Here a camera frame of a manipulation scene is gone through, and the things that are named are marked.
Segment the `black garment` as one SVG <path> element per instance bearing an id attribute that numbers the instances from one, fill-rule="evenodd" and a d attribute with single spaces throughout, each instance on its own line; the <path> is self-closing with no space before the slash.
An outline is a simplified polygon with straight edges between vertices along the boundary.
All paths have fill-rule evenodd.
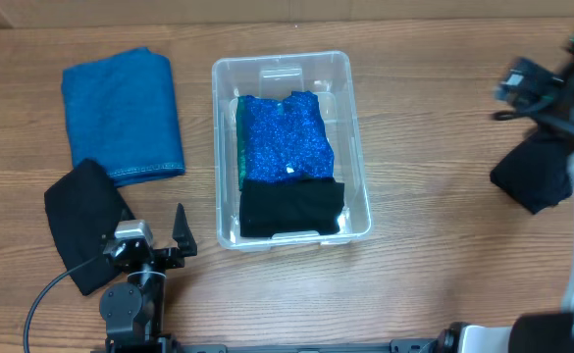
<path id="1" fill-rule="evenodd" d="M 491 182 L 531 214 L 557 206 L 573 193 L 568 142 L 538 129 L 490 172 Z"/>
<path id="2" fill-rule="evenodd" d="M 344 184 L 331 177 L 246 180 L 240 194 L 240 233 L 247 238 L 300 231 L 335 234 L 343 206 Z"/>

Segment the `blue sequin garment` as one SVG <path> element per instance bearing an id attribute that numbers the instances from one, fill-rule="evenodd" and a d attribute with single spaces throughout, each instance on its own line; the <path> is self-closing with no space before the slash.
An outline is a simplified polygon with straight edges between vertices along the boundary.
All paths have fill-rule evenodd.
<path id="1" fill-rule="evenodd" d="M 334 176 L 335 153 L 316 94 L 293 91 L 282 100 L 240 96 L 235 122 L 239 188 L 247 180 L 277 183 Z"/>

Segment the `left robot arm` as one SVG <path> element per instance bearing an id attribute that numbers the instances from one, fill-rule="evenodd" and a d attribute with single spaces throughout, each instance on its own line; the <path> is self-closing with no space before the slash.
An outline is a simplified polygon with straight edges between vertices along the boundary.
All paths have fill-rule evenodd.
<path id="1" fill-rule="evenodd" d="M 175 247 L 156 249 L 145 220 L 124 219 L 103 241 L 102 254 L 127 280 L 110 286 L 99 311 L 106 324 L 107 352 L 180 352 L 176 339 L 163 332 L 166 271 L 197 255 L 183 205 L 177 206 L 172 238 Z"/>

